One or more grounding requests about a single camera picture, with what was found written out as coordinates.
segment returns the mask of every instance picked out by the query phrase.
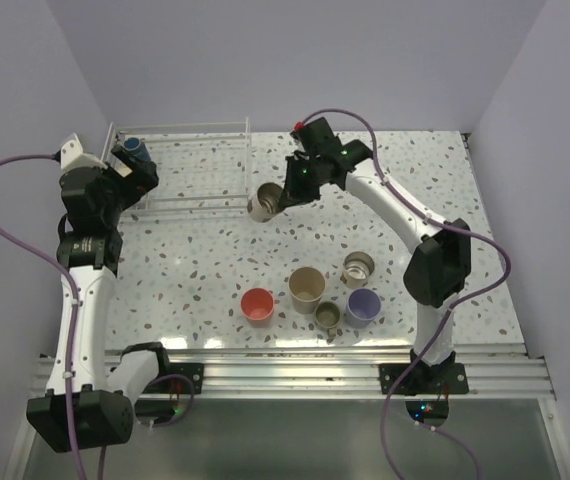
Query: paper cup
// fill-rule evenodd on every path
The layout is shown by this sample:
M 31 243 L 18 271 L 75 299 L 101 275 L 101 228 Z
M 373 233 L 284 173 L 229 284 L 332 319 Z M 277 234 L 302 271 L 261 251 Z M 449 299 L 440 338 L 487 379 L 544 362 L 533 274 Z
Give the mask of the paper cup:
M 343 283 L 352 290 L 361 288 L 374 273 L 374 260 L 365 252 L 352 252 L 343 261 Z
M 341 316 L 341 309 L 334 302 L 321 302 L 314 311 L 314 323 L 319 329 L 325 330 L 329 338 L 334 338 Z
M 278 201 L 283 193 L 283 188 L 275 183 L 264 183 L 256 191 L 247 204 L 247 213 L 255 222 L 269 222 L 272 218 L 283 211 L 278 206 Z
M 252 288 L 241 298 L 241 310 L 253 326 L 267 325 L 274 313 L 274 297 L 264 288 Z
M 314 313 L 324 291 L 325 277 L 315 268 L 299 268 L 289 277 L 289 293 L 298 313 Z
M 381 313 L 381 299 L 369 288 L 354 290 L 347 299 L 345 320 L 354 328 L 364 328 Z

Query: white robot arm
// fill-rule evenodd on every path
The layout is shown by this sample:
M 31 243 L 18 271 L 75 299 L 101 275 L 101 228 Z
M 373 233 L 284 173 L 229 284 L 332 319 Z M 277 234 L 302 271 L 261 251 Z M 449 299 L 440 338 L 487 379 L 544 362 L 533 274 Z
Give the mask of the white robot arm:
M 412 204 L 423 210 L 439 222 L 446 219 L 421 204 L 413 195 L 403 187 L 397 185 L 403 196 Z M 410 254 L 423 243 L 424 238 L 434 237 L 439 229 L 423 222 L 416 214 L 410 211 L 396 197 L 382 185 L 376 174 L 371 160 L 359 163 L 354 172 L 347 174 L 345 190 L 369 206 L 381 219 L 390 226 L 400 237 Z M 427 342 L 434 336 L 445 311 L 449 305 L 458 298 L 458 292 L 450 295 L 443 304 L 436 308 L 431 305 L 417 303 L 416 312 L 416 339 L 414 350 L 420 352 Z M 454 351 L 452 343 L 452 325 L 448 322 L 445 329 L 438 336 L 436 342 L 423 356 L 423 361 L 428 365 L 438 365 L 450 357 Z
M 319 200 L 320 187 L 327 183 L 337 185 L 372 208 L 398 234 L 412 256 L 403 280 L 418 304 L 413 351 L 423 351 L 450 304 L 465 286 L 465 278 L 471 270 L 469 237 L 432 226 L 407 208 L 383 185 L 371 160 L 372 151 L 359 140 L 343 145 L 324 117 L 305 125 L 298 124 L 291 135 L 299 150 L 287 157 L 283 189 L 264 189 L 265 195 L 278 195 L 278 198 L 265 199 L 259 198 L 259 189 L 257 202 L 248 208 L 250 216 L 266 221 L 286 208 Z M 427 217 L 448 223 L 403 187 L 396 185 L 396 188 Z M 460 219 L 451 224 L 469 229 Z M 425 352 L 421 360 L 427 367 L 424 371 L 441 374 L 453 364 L 452 325 L 449 321 Z
M 118 170 L 86 153 L 76 135 L 60 150 L 61 197 L 67 214 L 59 224 L 57 260 L 78 290 L 61 277 L 63 311 L 54 368 L 43 397 L 29 400 L 27 418 L 56 452 L 70 450 L 65 414 L 66 380 L 71 379 L 74 421 L 80 449 L 129 440 L 134 404 L 145 387 L 169 373 L 167 352 L 159 342 L 127 347 L 120 365 L 105 373 L 105 329 L 114 295 L 122 239 L 121 213 L 158 185 L 156 165 L 144 144 L 128 139 L 112 153 Z M 65 230 L 69 222 L 71 231 Z M 73 306 L 77 306 L 71 365 L 66 365 Z

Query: cable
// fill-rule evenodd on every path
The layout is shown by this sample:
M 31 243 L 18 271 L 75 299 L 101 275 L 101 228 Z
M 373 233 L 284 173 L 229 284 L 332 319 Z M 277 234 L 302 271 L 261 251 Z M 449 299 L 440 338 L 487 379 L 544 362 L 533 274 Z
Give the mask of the cable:
M 107 455 L 107 447 L 101 447 L 101 454 L 98 456 L 98 470 L 96 472 L 96 479 L 103 480 L 105 473 L 105 455 Z
M 178 413 L 178 409 L 180 408 L 181 384 L 180 382 L 171 382 L 169 388 L 169 402 L 173 405 L 174 412 Z M 172 400 L 174 393 L 176 393 L 176 403 Z
M 387 393 L 387 396 L 385 398 L 385 405 L 383 407 L 383 414 L 381 417 L 381 423 L 380 423 L 381 444 L 382 444 L 383 450 L 385 452 L 385 457 L 387 458 L 387 463 L 389 463 L 392 470 L 394 470 L 394 473 L 396 473 L 396 475 L 400 479 L 403 479 L 405 477 L 403 477 L 400 469 L 398 468 L 398 466 L 394 462 L 394 459 L 389 452 L 389 448 L 387 445 L 386 432 L 385 432 L 385 418 L 387 417 L 387 413 L 389 411 L 389 405 L 390 405 L 392 395 L 394 394 L 394 392 L 396 391 L 398 386 L 401 384 L 401 382 L 405 379 L 405 377 L 407 377 L 407 375 L 409 375 L 409 373 L 414 369 L 414 367 L 416 367 L 416 365 L 418 365 L 418 363 L 422 360 L 423 356 L 434 345 L 434 343 L 436 342 L 436 339 L 442 333 L 443 329 L 445 328 L 445 325 L 447 324 L 448 320 L 450 319 L 450 317 L 452 315 L 452 311 L 454 310 L 454 308 L 456 308 L 461 303 L 466 302 L 467 300 L 470 300 L 470 299 L 477 297 L 479 295 L 482 295 L 486 292 L 489 292 L 490 290 L 493 290 L 494 288 L 496 288 L 500 284 L 502 284 L 505 280 L 507 280 L 507 277 L 509 276 L 509 274 L 512 270 L 512 262 L 511 262 L 511 259 L 509 258 L 509 255 L 507 254 L 507 251 L 503 247 L 501 247 L 497 242 L 492 240 L 491 238 L 486 237 L 484 235 L 481 235 L 479 233 L 471 232 L 469 230 L 464 230 L 462 228 L 457 228 L 457 227 L 454 227 L 454 226 L 449 225 L 449 224 L 438 222 L 438 221 L 432 219 L 431 217 L 427 216 L 423 211 L 421 211 L 419 208 L 415 207 L 409 200 L 407 200 L 398 191 L 398 189 L 396 189 L 394 187 L 394 185 L 386 178 L 385 173 L 383 172 L 383 169 L 381 168 L 380 162 L 378 160 L 378 144 L 376 141 L 376 134 L 374 133 L 374 129 L 360 115 L 357 115 L 353 112 L 350 112 L 350 111 L 344 110 L 344 109 L 340 109 L 340 108 L 325 108 L 325 109 L 318 110 L 318 111 L 308 115 L 303 120 L 302 123 L 305 124 L 311 118 L 316 117 L 316 116 L 323 114 L 323 113 L 339 113 L 342 115 L 347 115 L 349 117 L 355 118 L 356 120 L 358 120 L 359 122 L 361 122 L 363 124 L 363 126 L 365 127 L 367 132 L 370 134 L 370 137 L 372 140 L 372 160 L 374 161 L 374 168 L 376 169 L 376 173 L 380 177 L 383 185 L 385 185 L 385 187 L 390 191 L 390 193 L 392 195 L 394 195 L 403 205 L 405 205 L 405 207 L 407 207 L 415 215 L 417 215 L 424 222 L 426 222 L 430 225 L 441 228 L 443 230 L 448 230 L 450 232 L 457 233 L 459 235 L 466 235 L 468 237 L 475 238 L 477 240 L 480 240 L 484 243 L 491 245 L 492 247 L 494 247 L 496 249 L 496 251 L 500 254 L 500 256 L 503 259 L 503 274 L 501 275 L 501 277 L 498 280 L 494 281 L 493 283 L 491 283 L 490 285 L 488 285 L 486 287 L 483 287 L 479 290 L 468 293 L 467 295 L 458 298 L 457 300 L 453 301 L 449 305 L 449 309 L 447 310 L 447 312 L 443 316 L 441 322 L 439 323 L 438 327 L 436 328 L 436 332 L 434 333 L 434 336 L 427 342 L 427 344 L 425 345 L 425 348 L 423 348 L 423 350 L 421 350 L 416 355 L 416 358 L 414 359 L 414 361 L 412 361 L 409 364 L 409 366 L 403 371 L 403 373 L 396 379 L 396 381 L 394 382 L 394 384 L 390 388 L 389 392 Z M 440 435 L 456 442 L 459 446 L 461 446 L 461 448 L 463 448 L 467 452 L 467 454 L 471 457 L 472 461 L 474 462 L 474 467 L 476 468 L 476 477 L 477 478 L 483 478 L 483 469 L 482 469 L 480 463 L 478 462 L 478 459 L 476 458 L 474 453 L 471 451 L 471 449 L 467 445 L 465 445 L 462 441 L 458 440 L 453 435 L 451 435 L 451 434 L 449 434 L 449 433 L 447 433 L 441 429 L 435 429 L 432 431 L 436 431 Z
M 54 160 L 53 155 L 19 155 L 15 157 L 9 157 L 4 160 L 0 160 L 0 167 L 7 165 L 8 163 L 19 162 L 22 160 L 32 160 L 32 159 L 43 159 L 43 160 Z M 23 250 L 27 250 L 33 255 L 45 260 L 47 263 L 56 268 L 63 277 L 69 283 L 71 293 L 72 293 L 72 313 L 69 321 L 69 330 L 67 333 L 67 345 L 65 350 L 65 371 L 72 371 L 72 349 L 74 347 L 74 334 L 76 332 L 76 322 L 78 317 L 78 288 L 76 282 L 72 275 L 63 267 L 60 263 L 56 261 L 54 257 L 50 257 L 41 250 L 28 245 L 19 238 L 9 233 L 0 227 L 0 236 L 6 238 L 14 245 L 19 246 Z M 76 466 L 76 473 L 81 480 L 87 480 L 87 475 L 85 474 L 85 469 L 83 467 L 83 459 L 81 458 L 80 450 L 78 449 L 78 439 L 76 438 L 76 427 L 74 423 L 74 408 L 72 405 L 72 379 L 65 378 L 65 412 L 67 414 L 67 431 L 69 434 L 69 444 L 74 455 L 74 464 Z

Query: tan cup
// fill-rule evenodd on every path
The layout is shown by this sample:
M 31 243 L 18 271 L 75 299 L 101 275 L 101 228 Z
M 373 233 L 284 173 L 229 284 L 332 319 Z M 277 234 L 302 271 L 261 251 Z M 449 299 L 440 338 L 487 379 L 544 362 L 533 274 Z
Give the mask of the tan cup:
M 325 277 L 315 268 L 299 268 L 289 277 L 289 293 L 298 313 L 314 313 L 324 291 Z
M 264 183 L 247 203 L 247 213 L 255 222 L 265 223 L 283 211 L 278 206 L 283 188 L 275 183 Z
M 365 252 L 352 252 L 343 262 L 343 283 L 352 290 L 363 287 L 374 273 L 374 260 Z

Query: beige cup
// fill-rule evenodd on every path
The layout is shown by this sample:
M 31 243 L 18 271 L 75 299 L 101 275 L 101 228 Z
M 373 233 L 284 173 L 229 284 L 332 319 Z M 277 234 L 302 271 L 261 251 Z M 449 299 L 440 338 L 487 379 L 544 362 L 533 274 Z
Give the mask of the beige cup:
M 341 316 L 341 309 L 334 302 L 321 302 L 314 312 L 314 323 L 319 329 L 325 330 L 329 338 L 334 338 Z
M 374 260 L 365 252 L 352 252 L 343 262 L 341 279 L 352 290 L 363 287 L 374 273 Z
M 289 277 L 289 293 L 298 313 L 314 313 L 324 291 L 325 277 L 315 268 L 299 268 Z
M 278 206 L 278 201 L 283 193 L 283 188 L 275 183 L 264 183 L 256 191 L 247 203 L 247 213 L 255 222 L 269 222 L 272 218 L 283 211 Z

